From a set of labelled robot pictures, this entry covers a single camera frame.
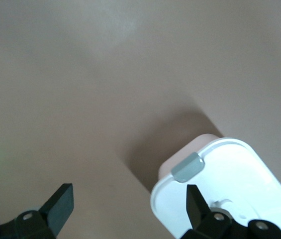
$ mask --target white plastic object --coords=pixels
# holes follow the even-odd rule
[[[198,186],[209,207],[227,210],[243,226],[262,219],[281,229],[281,184],[248,144],[233,138],[212,141],[195,154],[199,167],[203,164],[198,173],[193,164],[184,163],[195,145],[192,141],[171,157],[181,161],[175,171],[183,171],[184,177],[168,173],[151,194],[152,211],[175,238],[191,229],[186,212],[188,184]],[[188,177],[188,172],[195,175]]]

